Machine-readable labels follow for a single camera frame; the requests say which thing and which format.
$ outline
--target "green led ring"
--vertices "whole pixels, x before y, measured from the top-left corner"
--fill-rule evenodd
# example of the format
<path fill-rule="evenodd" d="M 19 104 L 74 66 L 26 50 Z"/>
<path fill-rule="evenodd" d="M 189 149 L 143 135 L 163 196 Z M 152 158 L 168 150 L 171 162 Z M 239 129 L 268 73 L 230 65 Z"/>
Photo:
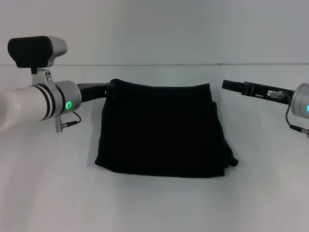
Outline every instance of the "green led ring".
<path fill-rule="evenodd" d="M 68 101 L 66 104 L 66 109 L 70 109 L 72 107 L 72 102 Z"/>

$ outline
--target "folded black fabric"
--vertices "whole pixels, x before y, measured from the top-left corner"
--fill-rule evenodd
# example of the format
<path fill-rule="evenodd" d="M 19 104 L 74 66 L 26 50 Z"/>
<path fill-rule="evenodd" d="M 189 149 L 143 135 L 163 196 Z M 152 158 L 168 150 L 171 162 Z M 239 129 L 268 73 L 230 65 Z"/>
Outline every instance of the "folded black fabric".
<path fill-rule="evenodd" d="M 111 84 L 95 164 L 118 173 L 199 178 L 223 176 L 237 165 L 209 84 Z"/>

